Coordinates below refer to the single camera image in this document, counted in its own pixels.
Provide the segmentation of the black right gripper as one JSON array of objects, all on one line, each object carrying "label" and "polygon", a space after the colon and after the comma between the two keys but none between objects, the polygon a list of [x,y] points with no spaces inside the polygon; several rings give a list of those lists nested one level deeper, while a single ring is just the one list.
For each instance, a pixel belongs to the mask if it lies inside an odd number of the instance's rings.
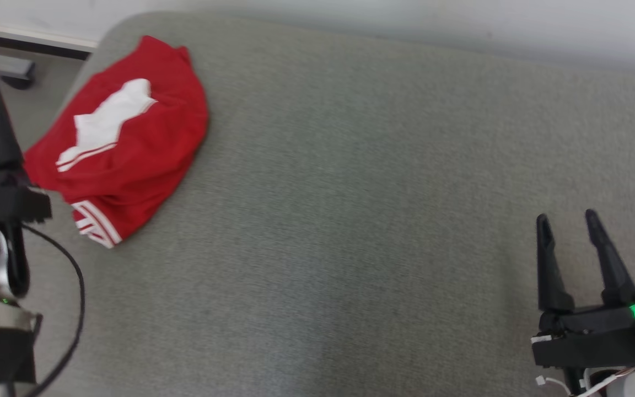
[{"label": "black right gripper", "polygon": [[536,219],[539,332],[532,340],[540,367],[635,366],[635,284],[598,213],[585,211],[589,237],[602,274],[603,304],[576,310],[555,255],[556,241],[546,214]]}]

